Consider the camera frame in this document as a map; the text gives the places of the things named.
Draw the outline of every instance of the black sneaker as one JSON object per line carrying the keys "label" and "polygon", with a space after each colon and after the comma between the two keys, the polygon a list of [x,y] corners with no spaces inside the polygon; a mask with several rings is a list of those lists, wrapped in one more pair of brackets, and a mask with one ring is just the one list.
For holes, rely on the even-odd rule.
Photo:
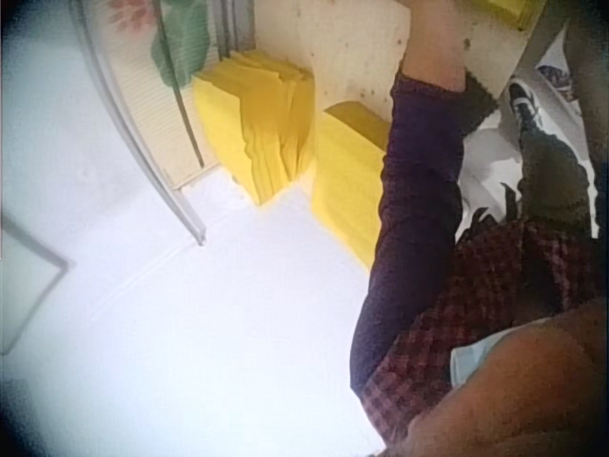
{"label": "black sneaker", "polygon": [[540,105],[535,93],[523,81],[512,78],[509,84],[510,107],[516,116],[521,133],[541,130]]}

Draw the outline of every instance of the skin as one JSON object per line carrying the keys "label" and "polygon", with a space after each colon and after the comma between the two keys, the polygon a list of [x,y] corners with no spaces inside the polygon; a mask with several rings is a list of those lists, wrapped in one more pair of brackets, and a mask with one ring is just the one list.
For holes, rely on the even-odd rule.
{"label": "skin", "polygon": [[[461,20],[454,0],[399,3],[411,9],[403,73],[463,91]],[[606,52],[601,52],[606,46],[582,50],[578,43],[598,43],[602,33],[584,27],[579,11],[573,17],[565,53],[598,163],[606,160],[609,125]],[[604,83],[592,89],[590,83],[602,77]],[[504,338],[465,386],[412,421],[408,438],[382,456],[581,455],[597,438],[606,412],[606,304],[601,298]]]}

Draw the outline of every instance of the shoe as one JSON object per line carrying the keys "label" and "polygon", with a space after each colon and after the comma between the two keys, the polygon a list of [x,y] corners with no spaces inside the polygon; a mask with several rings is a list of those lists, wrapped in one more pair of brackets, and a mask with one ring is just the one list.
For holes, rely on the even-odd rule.
{"label": "shoe", "polygon": [[521,134],[525,131],[542,130],[540,104],[531,88],[517,78],[512,78],[508,88],[510,107],[521,128]]}

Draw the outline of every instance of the purple sleeve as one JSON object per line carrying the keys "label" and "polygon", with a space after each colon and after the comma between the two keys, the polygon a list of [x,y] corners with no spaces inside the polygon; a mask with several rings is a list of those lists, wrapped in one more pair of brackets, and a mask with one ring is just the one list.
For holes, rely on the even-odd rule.
{"label": "purple sleeve", "polygon": [[351,348],[358,395],[398,334],[434,305],[462,219],[460,95],[399,75],[392,96],[382,228]]}

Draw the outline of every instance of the person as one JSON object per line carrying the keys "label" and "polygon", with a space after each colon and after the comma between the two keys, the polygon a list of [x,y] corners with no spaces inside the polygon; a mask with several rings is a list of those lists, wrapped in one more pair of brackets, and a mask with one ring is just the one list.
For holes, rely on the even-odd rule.
{"label": "person", "polygon": [[351,386],[387,456],[589,455],[606,433],[607,28],[575,8],[565,46],[599,239],[585,170],[513,80],[521,216],[455,244],[465,90],[455,1],[401,2],[411,36],[392,90],[382,229]]}

